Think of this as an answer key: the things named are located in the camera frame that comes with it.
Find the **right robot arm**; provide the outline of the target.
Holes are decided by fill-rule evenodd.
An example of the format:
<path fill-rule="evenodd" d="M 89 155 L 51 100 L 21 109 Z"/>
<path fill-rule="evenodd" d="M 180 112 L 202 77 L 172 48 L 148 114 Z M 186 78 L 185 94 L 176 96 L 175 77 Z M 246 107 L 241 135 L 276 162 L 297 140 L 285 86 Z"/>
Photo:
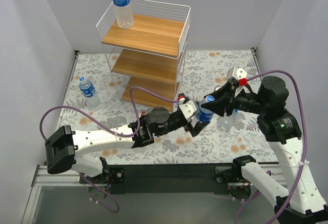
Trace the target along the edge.
<path fill-rule="evenodd" d="M 247 180 L 272 205 L 279 223 L 318 223 L 327 220 L 327 203 L 312 177 L 306 151 L 305 130 L 285 108 L 289 91 L 284 80 L 276 76 L 262 79 L 257 93 L 245 92 L 247 80 L 229 79 L 210 94 L 202 105 L 219 116 L 230 115 L 234 109 L 256 114 L 257 124 L 278 160 L 285 186 L 280 185 L 249 156 L 233 160 L 232 176 L 236 181 Z"/>

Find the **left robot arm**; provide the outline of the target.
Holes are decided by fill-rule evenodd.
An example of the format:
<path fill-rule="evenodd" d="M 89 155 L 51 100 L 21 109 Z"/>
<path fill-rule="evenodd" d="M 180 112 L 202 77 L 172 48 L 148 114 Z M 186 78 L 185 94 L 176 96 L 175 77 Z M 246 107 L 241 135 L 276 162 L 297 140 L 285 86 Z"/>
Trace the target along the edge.
<path fill-rule="evenodd" d="M 47 172 L 60 174 L 73 170 L 103 183 L 109 177 L 109 165 L 104 158 L 93 156 L 94 152 L 145 147 L 152 144 L 155 137 L 179 128 L 195 137 L 209 123 L 198 121 L 192 125 L 194 113 L 190 105 L 182 105 L 173 113 L 164 107 L 156 107 L 141 116 L 139 128 L 137 123 L 130 123 L 115 128 L 113 133 L 79 131 L 72 130 L 70 125 L 62 126 L 45 141 Z"/>

